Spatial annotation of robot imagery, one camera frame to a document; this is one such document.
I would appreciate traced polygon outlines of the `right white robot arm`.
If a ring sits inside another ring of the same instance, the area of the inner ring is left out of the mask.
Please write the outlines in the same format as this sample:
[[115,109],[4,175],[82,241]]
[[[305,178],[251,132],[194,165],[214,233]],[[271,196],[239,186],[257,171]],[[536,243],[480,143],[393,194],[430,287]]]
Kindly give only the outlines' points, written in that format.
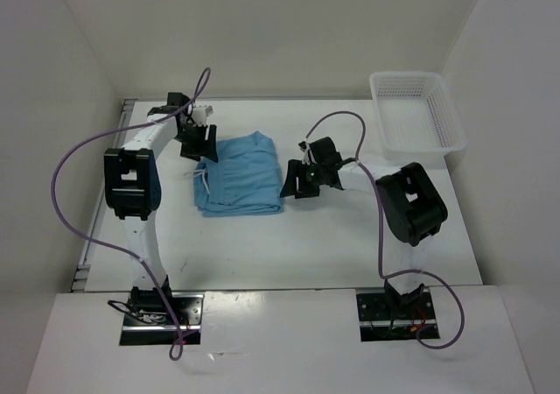
[[322,186],[375,196],[384,218],[378,236],[404,244],[389,257],[396,270],[383,278],[383,305],[394,318],[406,316],[421,298],[424,282],[420,274],[432,238],[448,218],[447,207],[427,172],[417,162],[390,168],[343,158],[330,137],[302,141],[299,147],[304,156],[288,162],[280,196],[318,197]]

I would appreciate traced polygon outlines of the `light blue shorts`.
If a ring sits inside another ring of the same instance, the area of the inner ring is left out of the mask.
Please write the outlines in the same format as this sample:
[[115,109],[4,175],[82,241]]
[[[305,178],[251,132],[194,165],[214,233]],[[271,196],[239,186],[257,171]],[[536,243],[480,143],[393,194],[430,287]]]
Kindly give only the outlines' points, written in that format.
[[203,158],[190,173],[193,201],[204,217],[277,215],[282,169],[270,137],[256,131],[217,143],[218,160]]

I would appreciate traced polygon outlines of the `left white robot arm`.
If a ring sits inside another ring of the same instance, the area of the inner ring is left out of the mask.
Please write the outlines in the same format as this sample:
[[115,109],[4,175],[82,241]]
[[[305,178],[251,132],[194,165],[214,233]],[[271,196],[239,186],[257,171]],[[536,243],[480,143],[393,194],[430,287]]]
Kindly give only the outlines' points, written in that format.
[[103,156],[105,200],[121,223],[133,253],[133,287],[127,309],[157,324],[175,311],[168,274],[159,255],[156,212],[162,200],[157,159],[173,140],[182,158],[218,159],[217,127],[208,122],[214,110],[182,93],[170,93],[166,104],[152,108],[147,124],[122,147]]

